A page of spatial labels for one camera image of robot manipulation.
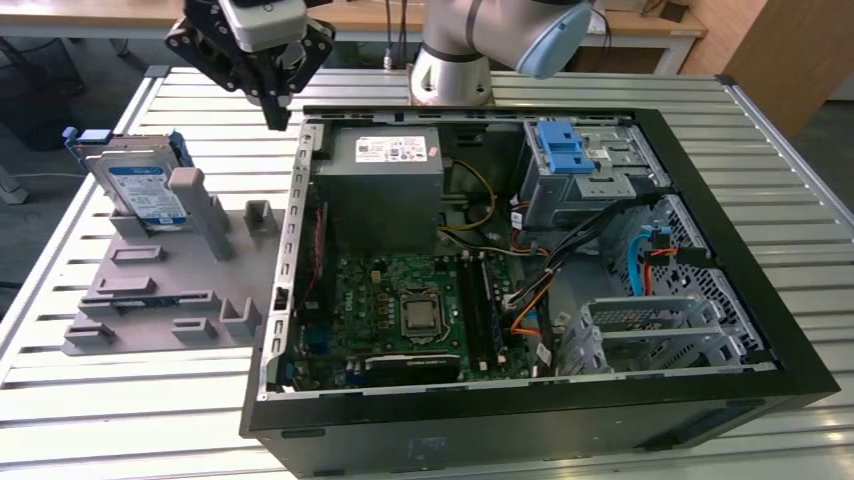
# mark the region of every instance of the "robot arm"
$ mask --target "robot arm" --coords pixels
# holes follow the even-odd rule
[[[303,0],[186,0],[184,15],[168,48],[221,87],[243,90],[267,126],[285,130],[291,97],[333,51],[333,25],[307,16]],[[414,102],[489,103],[489,58],[531,77],[553,76],[589,24],[589,0],[430,0],[410,81]]]
[[[489,58],[534,78],[561,71],[590,25],[589,0],[430,0],[410,89],[425,105],[493,99]]]
[[[285,130],[294,93],[323,65],[334,39],[335,28],[307,16],[303,0],[186,0],[166,44],[221,87],[243,90],[270,129]]]

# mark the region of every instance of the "aluminum slat table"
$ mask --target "aluminum slat table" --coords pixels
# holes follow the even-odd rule
[[[854,477],[854,217],[738,87],[709,77],[495,73],[501,105],[662,111],[842,392],[692,450],[499,464],[407,478]],[[403,105],[406,77],[322,70],[303,105]],[[297,126],[301,114],[291,122]],[[187,138],[226,208],[286,202],[297,128],[270,132],[242,95],[195,70],[146,78],[118,131]],[[238,436],[250,349],[67,357],[59,347],[112,234],[90,176],[0,323],[0,478],[289,478]]]

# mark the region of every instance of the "green motherboard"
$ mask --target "green motherboard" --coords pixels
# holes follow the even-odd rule
[[[485,368],[470,359],[470,342],[490,342],[501,333],[473,331],[458,279],[459,257],[387,255],[339,257],[335,269],[335,308],[325,327],[329,339],[325,355],[315,356],[311,377],[319,388],[349,386],[351,373],[334,359],[359,359],[382,355],[459,356],[457,381],[527,378],[530,362],[526,342],[510,339],[502,344],[501,361]],[[503,256],[478,260],[487,270],[491,301],[511,291],[511,276]],[[306,329],[305,343],[317,343],[317,328]]]

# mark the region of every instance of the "power supply label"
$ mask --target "power supply label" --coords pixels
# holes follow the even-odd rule
[[[358,163],[426,161],[425,137],[361,137],[357,140]]]
[[[170,179],[163,168],[112,167],[110,174],[122,198],[146,223],[167,226],[187,222],[187,212],[167,187]]]

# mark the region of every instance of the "motherboard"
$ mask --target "motherboard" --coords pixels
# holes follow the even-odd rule
[[[527,378],[527,344],[505,344],[502,335],[509,270],[498,255],[339,257],[333,321],[303,331],[311,382]]]

